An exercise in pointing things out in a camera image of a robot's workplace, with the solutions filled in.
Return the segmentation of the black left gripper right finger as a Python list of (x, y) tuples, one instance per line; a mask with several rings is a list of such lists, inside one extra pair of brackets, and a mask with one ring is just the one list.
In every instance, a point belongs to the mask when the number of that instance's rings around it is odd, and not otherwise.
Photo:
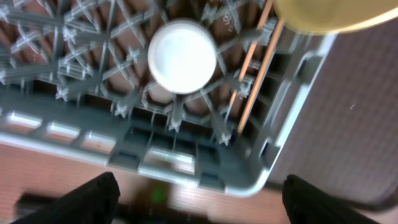
[(377, 224), (296, 175), (284, 180), (282, 201), (291, 224)]

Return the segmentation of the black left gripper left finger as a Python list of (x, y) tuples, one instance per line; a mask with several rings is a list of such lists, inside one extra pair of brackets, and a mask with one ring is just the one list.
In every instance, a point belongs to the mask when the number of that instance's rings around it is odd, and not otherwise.
[(12, 224), (111, 224), (120, 195), (114, 174), (104, 172)]

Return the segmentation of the white cup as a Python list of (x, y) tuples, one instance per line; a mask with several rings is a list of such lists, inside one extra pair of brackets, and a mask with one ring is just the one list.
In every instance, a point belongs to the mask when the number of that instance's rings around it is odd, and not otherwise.
[(216, 70), (215, 41), (195, 21), (172, 20), (152, 37), (147, 61), (160, 86), (176, 94), (193, 93), (204, 87)]

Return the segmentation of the yellow round plate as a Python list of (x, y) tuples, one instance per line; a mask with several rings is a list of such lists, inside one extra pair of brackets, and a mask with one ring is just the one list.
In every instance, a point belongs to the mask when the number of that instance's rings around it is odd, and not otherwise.
[(356, 32), (397, 18), (397, 0), (275, 0), (285, 26), (303, 34)]

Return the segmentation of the grey plastic dishwasher rack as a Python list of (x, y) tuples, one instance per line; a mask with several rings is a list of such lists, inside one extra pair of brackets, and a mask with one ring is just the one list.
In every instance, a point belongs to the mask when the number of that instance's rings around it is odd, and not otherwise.
[[(225, 195), (256, 194), (335, 41), (284, 25), (237, 133), (280, 19), (273, 3), (257, 30), (265, 2), (2, 1), (1, 142)], [(176, 19), (207, 29), (217, 53), (211, 80), (184, 95), (160, 86), (147, 61), (154, 34)]]

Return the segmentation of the brown serving tray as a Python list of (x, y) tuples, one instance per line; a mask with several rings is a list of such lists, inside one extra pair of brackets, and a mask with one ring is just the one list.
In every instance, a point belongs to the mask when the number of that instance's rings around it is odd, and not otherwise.
[(397, 205), (397, 21), (339, 35), (269, 178), (366, 210)]

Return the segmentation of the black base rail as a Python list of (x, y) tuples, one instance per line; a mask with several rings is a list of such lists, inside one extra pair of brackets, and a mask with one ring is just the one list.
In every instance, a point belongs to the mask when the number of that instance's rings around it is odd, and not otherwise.
[(204, 216), (191, 216), (174, 210), (149, 214), (140, 210), (130, 212), (118, 204), (120, 191), (113, 186), (81, 186), (60, 198), (37, 194), (22, 194), (15, 204), (13, 223), (211, 223)]

